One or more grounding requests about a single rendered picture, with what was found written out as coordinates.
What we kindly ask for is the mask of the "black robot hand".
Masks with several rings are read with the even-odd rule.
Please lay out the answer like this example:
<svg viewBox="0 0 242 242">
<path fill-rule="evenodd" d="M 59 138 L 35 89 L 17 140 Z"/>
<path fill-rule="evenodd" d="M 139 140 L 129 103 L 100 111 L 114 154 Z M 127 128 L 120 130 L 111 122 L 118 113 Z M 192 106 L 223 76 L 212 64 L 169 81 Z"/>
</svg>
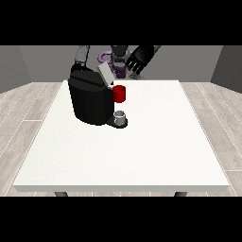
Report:
<svg viewBox="0 0 242 242">
<path fill-rule="evenodd" d="M 148 65 L 154 56 L 154 47 L 152 45 L 139 45 L 126 61 L 128 70 L 132 70 L 139 75 Z"/>
<path fill-rule="evenodd" d="M 70 73 L 73 73 L 74 71 L 87 71 L 87 67 L 84 65 L 82 66 L 81 64 L 79 63 L 74 63 L 73 66 L 71 67 L 71 72 Z"/>
</svg>

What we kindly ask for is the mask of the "pale grey machine lid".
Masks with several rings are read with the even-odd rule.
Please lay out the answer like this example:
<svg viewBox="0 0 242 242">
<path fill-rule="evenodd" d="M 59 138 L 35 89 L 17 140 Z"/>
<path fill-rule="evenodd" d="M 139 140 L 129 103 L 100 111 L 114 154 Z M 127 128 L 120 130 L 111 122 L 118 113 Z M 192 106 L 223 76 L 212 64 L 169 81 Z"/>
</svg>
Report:
<svg viewBox="0 0 242 242">
<path fill-rule="evenodd" d="M 97 66 L 97 71 L 102 76 L 102 78 L 107 86 L 110 86 L 113 83 L 114 76 L 112 74 L 112 70 L 109 67 L 108 63 L 103 62 L 103 63 L 99 64 Z"/>
</svg>

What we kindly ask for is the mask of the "black coffee machine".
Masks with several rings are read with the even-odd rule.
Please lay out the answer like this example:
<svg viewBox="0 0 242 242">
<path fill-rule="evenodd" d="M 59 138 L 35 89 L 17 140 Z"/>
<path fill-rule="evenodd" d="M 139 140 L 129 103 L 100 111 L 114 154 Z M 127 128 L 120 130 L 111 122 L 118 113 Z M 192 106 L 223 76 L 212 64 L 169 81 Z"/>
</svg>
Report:
<svg viewBox="0 0 242 242">
<path fill-rule="evenodd" d="M 74 71 L 68 79 L 74 113 L 80 121 L 96 126 L 110 125 L 123 129 L 128 125 L 117 126 L 114 123 L 113 91 L 105 84 L 102 76 L 94 71 Z"/>
</svg>

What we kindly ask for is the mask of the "red pod holder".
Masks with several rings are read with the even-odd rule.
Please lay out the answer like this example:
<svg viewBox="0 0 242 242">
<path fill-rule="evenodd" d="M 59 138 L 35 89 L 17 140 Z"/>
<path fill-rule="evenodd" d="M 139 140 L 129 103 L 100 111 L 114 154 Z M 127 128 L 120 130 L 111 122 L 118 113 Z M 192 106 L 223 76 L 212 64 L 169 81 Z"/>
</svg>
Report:
<svg viewBox="0 0 242 242">
<path fill-rule="evenodd" d="M 122 103 L 126 100 L 126 87 L 123 85 L 115 85 L 112 87 L 113 101 Z"/>
</svg>

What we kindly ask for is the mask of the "small grey cup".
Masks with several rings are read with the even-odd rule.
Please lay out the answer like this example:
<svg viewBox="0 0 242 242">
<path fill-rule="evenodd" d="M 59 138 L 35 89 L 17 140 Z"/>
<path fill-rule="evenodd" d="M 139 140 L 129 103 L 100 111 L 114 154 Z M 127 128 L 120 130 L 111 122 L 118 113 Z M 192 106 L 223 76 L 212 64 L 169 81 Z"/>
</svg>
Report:
<svg viewBox="0 0 242 242">
<path fill-rule="evenodd" d="M 113 114 L 113 117 L 114 117 L 114 123 L 117 126 L 124 125 L 125 122 L 126 122 L 126 115 L 125 115 L 125 113 L 123 111 L 116 111 Z"/>
</svg>

